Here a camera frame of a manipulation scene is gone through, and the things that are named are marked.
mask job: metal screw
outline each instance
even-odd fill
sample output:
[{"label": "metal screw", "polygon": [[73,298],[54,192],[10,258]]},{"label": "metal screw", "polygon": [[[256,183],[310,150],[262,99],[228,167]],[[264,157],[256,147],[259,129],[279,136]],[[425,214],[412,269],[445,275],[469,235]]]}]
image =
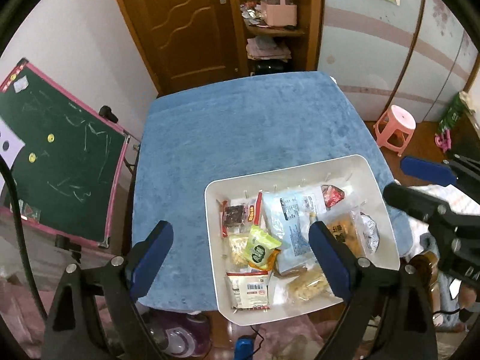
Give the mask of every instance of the metal screw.
[{"label": "metal screw", "polygon": [[362,268],[368,268],[370,266],[370,260],[365,257],[360,257],[357,261]]},{"label": "metal screw", "polygon": [[415,267],[412,266],[412,265],[405,265],[405,271],[406,271],[406,273],[408,273],[409,275],[413,275],[417,270],[416,270]]},{"label": "metal screw", "polygon": [[67,265],[67,269],[65,269],[67,271],[68,274],[71,274],[73,272],[75,272],[77,269],[77,264],[69,264]]},{"label": "metal screw", "polygon": [[113,266],[120,266],[123,264],[123,257],[122,256],[117,256],[117,257],[114,257],[112,258],[112,260],[110,261],[112,263]]},{"label": "metal screw", "polygon": [[459,238],[455,238],[455,239],[452,241],[452,250],[453,250],[453,253],[458,252],[461,247],[462,247],[462,241],[460,241]]}]

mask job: purple bottle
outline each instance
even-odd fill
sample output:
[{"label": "purple bottle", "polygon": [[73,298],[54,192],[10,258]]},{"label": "purple bottle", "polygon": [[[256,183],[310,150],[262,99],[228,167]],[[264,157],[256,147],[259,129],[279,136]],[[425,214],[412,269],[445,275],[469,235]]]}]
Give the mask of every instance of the purple bottle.
[{"label": "purple bottle", "polygon": [[150,310],[144,320],[160,350],[170,356],[205,356],[210,350],[210,324],[202,314]]}]

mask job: white plastic tray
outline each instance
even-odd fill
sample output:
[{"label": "white plastic tray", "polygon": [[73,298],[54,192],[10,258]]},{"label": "white plastic tray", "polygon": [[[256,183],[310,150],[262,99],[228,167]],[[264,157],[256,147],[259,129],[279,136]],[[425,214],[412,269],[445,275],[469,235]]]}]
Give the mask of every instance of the white plastic tray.
[{"label": "white plastic tray", "polygon": [[[339,182],[342,184],[336,183],[335,179],[341,180]],[[268,287],[270,310],[235,311],[231,307],[225,282],[226,272],[222,257],[224,239],[221,237],[219,204],[224,200],[244,198],[245,191],[250,197],[254,197],[259,190],[281,191],[285,188],[321,182],[330,182],[339,188],[351,187],[360,198],[366,200],[362,210],[374,219],[380,233],[378,249],[370,259],[375,266],[399,269],[400,259],[392,224],[374,174],[367,160],[361,155],[349,155],[292,168],[212,181],[205,189],[208,242],[218,310],[229,321],[240,326],[273,322],[324,309],[342,301],[331,295],[320,295],[308,302],[273,304],[275,286],[279,279],[272,275]]]}]

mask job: green chalkboard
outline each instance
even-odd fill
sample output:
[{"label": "green chalkboard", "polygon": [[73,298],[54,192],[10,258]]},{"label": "green chalkboard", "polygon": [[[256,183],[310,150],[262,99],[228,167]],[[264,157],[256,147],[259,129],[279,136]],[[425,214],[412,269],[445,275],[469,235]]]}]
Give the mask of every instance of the green chalkboard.
[{"label": "green chalkboard", "polygon": [[[22,60],[0,87],[0,116],[25,143],[12,168],[19,198],[41,211],[40,224],[102,243],[126,137],[72,98]],[[3,144],[0,131],[0,154]]]}]

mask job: wooden door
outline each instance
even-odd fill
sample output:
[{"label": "wooden door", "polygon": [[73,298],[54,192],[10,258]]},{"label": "wooden door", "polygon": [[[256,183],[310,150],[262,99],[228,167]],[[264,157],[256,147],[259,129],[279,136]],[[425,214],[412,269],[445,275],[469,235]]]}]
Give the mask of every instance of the wooden door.
[{"label": "wooden door", "polygon": [[164,94],[240,77],[230,0],[118,2]]}]

